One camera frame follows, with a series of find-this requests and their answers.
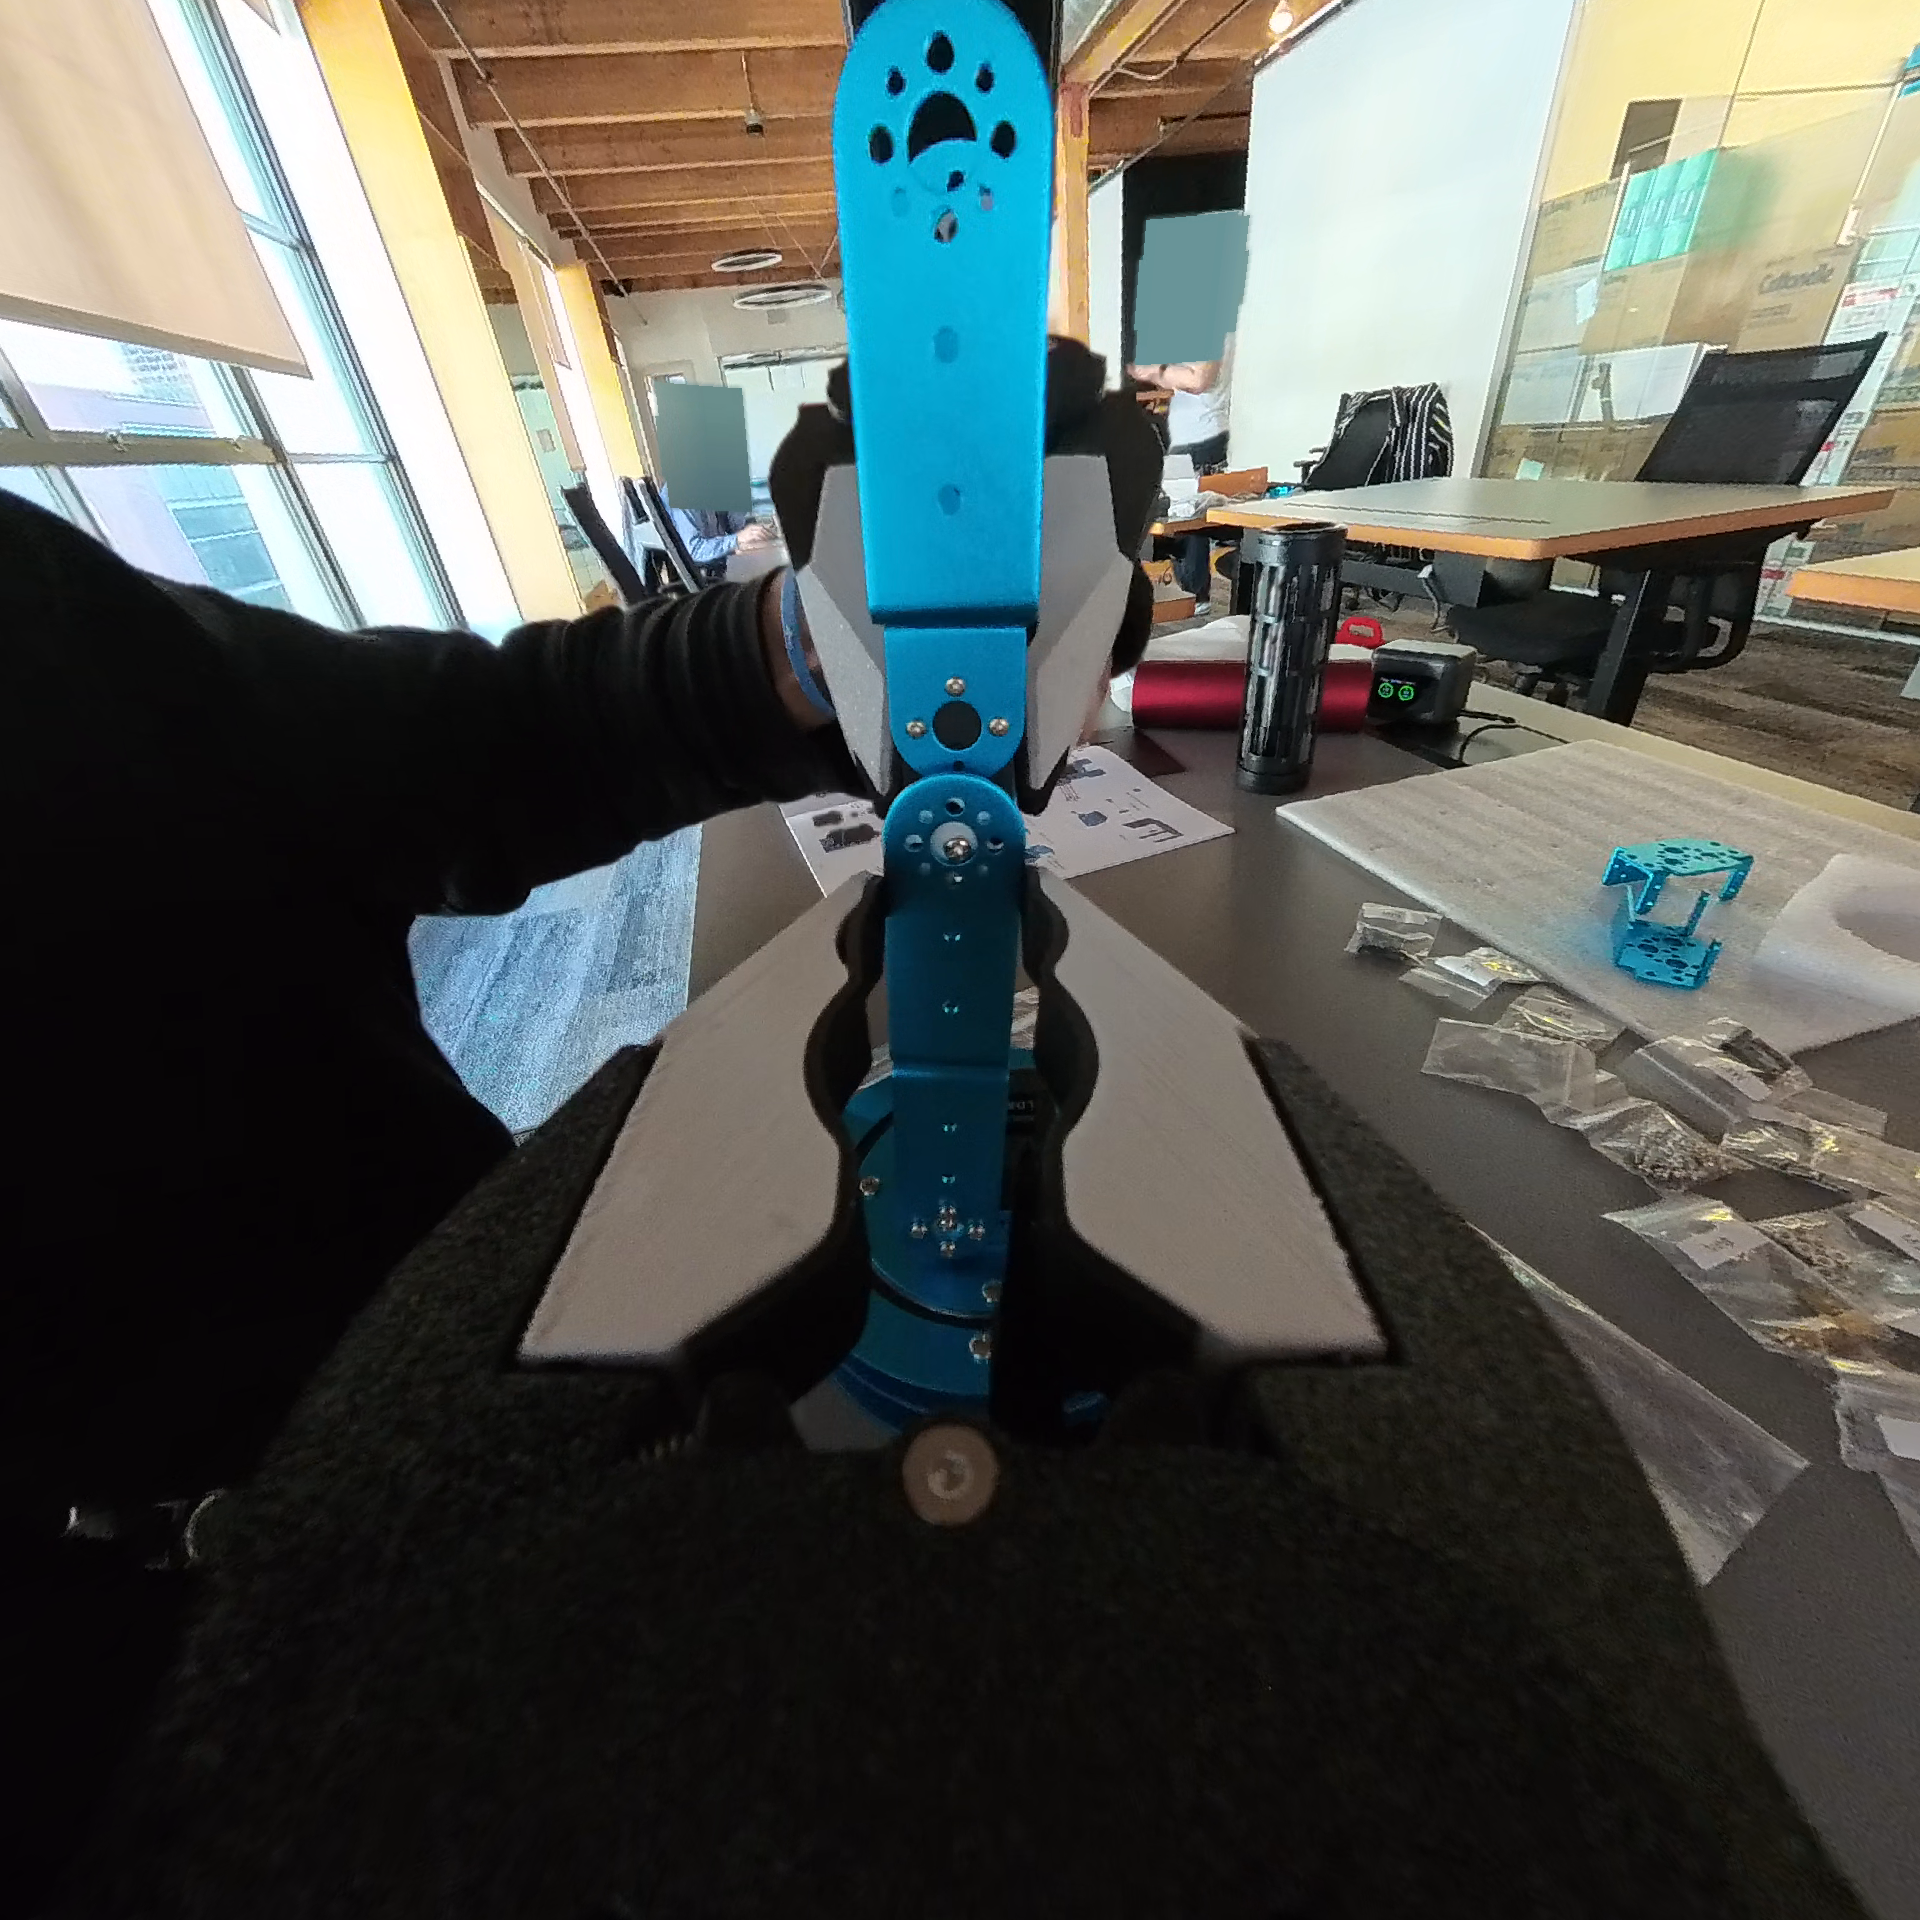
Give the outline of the blue toy robot arm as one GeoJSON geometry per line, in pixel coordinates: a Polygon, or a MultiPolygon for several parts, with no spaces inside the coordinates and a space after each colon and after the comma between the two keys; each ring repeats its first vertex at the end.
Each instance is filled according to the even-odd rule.
{"type": "Polygon", "coordinates": [[[879,5],[832,111],[855,481],[884,636],[889,1072],[848,1125],[868,1321],[837,1378],[899,1432],[987,1413],[1040,618],[1055,114],[995,2],[879,5]]]}

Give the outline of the blue metal bracket assembly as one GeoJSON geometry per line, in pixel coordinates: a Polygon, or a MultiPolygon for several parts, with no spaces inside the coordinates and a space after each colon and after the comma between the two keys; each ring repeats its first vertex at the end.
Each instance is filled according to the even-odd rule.
{"type": "Polygon", "coordinates": [[[1600,888],[1616,898],[1611,929],[1615,964],[1633,979],[1681,992],[1698,992],[1713,979],[1722,941],[1700,940],[1698,927],[1715,903],[1739,896],[1755,857],[1707,836],[1666,836],[1615,849],[1600,888]],[[1685,919],[1659,919],[1659,900],[1674,882],[1696,882],[1685,919]]]}

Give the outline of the red metal tube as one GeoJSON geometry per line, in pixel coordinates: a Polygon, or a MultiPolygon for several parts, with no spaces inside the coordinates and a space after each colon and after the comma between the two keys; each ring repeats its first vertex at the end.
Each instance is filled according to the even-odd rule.
{"type": "MultiPolygon", "coordinates": [[[[1242,729],[1247,664],[1144,661],[1133,672],[1132,719],[1137,729],[1233,732],[1242,729]]],[[[1323,675],[1317,728],[1359,732],[1365,725],[1375,683],[1371,657],[1333,658],[1323,675]]]]}

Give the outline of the blue wristband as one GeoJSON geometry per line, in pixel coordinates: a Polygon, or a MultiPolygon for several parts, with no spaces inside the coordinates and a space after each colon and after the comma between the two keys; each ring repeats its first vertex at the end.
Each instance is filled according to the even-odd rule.
{"type": "Polygon", "coordinates": [[[801,597],[801,575],[793,567],[783,571],[779,633],[787,675],[793,682],[799,701],[808,708],[810,728],[829,725],[837,714],[825,683],[824,664],[812,645],[810,624],[801,597]]]}

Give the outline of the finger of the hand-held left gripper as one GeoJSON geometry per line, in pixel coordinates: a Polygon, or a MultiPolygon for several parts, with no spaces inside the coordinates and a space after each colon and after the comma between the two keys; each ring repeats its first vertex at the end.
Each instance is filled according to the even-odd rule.
{"type": "Polygon", "coordinates": [[[824,473],[812,548],[799,567],[801,607],[837,728],[881,801],[895,795],[895,737],[884,687],[884,636],[868,604],[858,468],[824,473]]]}
{"type": "Polygon", "coordinates": [[[1044,809],[1114,682],[1137,561],[1120,554],[1105,457],[1047,455],[1040,563],[1040,618],[1025,658],[1025,813],[1044,809]]]}

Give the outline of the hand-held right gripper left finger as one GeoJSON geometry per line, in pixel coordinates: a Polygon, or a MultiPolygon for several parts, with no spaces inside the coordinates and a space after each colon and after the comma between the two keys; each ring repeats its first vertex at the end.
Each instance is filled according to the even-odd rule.
{"type": "Polygon", "coordinates": [[[872,1069],[881,882],[853,879],[666,1029],[519,1344],[808,1395],[850,1354],[874,1268],[845,1106],[872,1069]]]}

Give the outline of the white foam sheet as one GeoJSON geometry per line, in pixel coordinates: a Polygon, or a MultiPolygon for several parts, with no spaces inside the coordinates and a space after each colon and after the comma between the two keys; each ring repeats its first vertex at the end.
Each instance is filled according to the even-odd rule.
{"type": "Polygon", "coordinates": [[[1762,935],[1837,856],[1919,872],[1912,836],[1594,738],[1293,803],[1280,816],[1652,1040],[1731,1017],[1792,1057],[1810,1050],[1791,1052],[1762,1032],[1762,935]],[[1739,896],[1700,921],[1722,952],[1698,992],[1652,987],[1615,964],[1616,898],[1600,888],[1615,849],[1674,835],[1755,857],[1739,896]]]}

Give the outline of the office chair with striped jacket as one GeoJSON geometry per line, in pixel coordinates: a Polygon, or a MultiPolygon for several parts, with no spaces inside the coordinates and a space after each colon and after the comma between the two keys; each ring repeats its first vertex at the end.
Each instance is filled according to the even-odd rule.
{"type": "Polygon", "coordinates": [[[1308,491],[1365,489],[1451,476],[1453,429],[1441,385],[1347,392],[1329,443],[1300,467],[1308,491]]]}

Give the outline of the open instruction booklet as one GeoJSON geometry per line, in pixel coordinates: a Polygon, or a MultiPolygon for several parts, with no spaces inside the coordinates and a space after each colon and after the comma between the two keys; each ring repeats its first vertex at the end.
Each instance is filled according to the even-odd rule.
{"type": "MultiPolygon", "coordinates": [[[[824,895],[858,873],[881,873],[881,816],[872,803],[824,795],[784,805],[783,818],[824,895]]],[[[1067,760],[1042,813],[1027,818],[1025,853],[1033,868],[1082,880],[1229,832],[1096,744],[1067,760]]]]}

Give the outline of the stack of cardboard boxes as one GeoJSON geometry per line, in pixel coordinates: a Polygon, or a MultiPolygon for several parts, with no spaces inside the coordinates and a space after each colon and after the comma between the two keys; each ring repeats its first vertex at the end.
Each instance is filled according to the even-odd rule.
{"type": "Polygon", "coordinates": [[[1634,477],[1720,352],[1882,338],[1851,435],[1916,359],[1916,88],[1629,101],[1548,196],[1479,473],[1634,477]]]}

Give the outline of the pile of small hardware bags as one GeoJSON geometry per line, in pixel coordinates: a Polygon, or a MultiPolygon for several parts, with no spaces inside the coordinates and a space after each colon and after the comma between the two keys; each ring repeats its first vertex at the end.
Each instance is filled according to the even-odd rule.
{"type": "Polygon", "coordinates": [[[1733,1019],[1651,1040],[1610,1072],[1620,1023],[1499,949],[1433,954],[1437,927],[1431,909],[1365,903],[1347,946],[1457,1008],[1519,992],[1493,1023],[1443,1019],[1424,1072],[1524,1099],[1652,1189],[1610,1221],[1755,1344],[1829,1378],[1841,1460],[1916,1530],[1916,1152],[1733,1019]]]}

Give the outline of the black mesh office chair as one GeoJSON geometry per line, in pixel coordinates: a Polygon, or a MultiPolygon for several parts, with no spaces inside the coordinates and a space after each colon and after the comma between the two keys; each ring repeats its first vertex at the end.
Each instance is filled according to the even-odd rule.
{"type": "MultiPolygon", "coordinates": [[[[1651,485],[1797,487],[1879,357],[1885,332],[1853,343],[1715,352],[1652,445],[1651,485]]],[[[1543,588],[1491,609],[1453,612],[1453,636],[1519,669],[1515,690],[1569,704],[1588,692],[1620,612],[1634,612],[1642,579],[1668,584],[1642,675],[1688,675],[1739,658],[1753,629],[1760,575],[1778,533],[1737,533],[1633,544],[1597,559],[1596,594],[1543,588]]]]}

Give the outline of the white window blind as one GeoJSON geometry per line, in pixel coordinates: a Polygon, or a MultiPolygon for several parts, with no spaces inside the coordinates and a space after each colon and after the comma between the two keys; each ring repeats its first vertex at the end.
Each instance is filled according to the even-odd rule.
{"type": "Polygon", "coordinates": [[[143,2],[2,5],[2,313],[306,376],[143,2]]]}

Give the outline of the white foam block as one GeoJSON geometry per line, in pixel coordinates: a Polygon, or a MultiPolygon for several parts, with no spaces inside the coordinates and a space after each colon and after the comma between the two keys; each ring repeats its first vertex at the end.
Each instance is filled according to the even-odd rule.
{"type": "Polygon", "coordinates": [[[1762,1032],[1817,1050],[1919,1017],[1919,872],[1835,856],[1784,905],[1753,960],[1762,1032]]]}

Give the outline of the office window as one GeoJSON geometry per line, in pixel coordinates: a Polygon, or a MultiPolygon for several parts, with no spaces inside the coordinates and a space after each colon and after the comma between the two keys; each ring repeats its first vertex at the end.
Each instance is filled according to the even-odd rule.
{"type": "Polygon", "coordinates": [[[244,224],[306,373],[2,324],[4,489],[135,567],[331,629],[436,629],[443,563],[309,228],[244,224]]]}

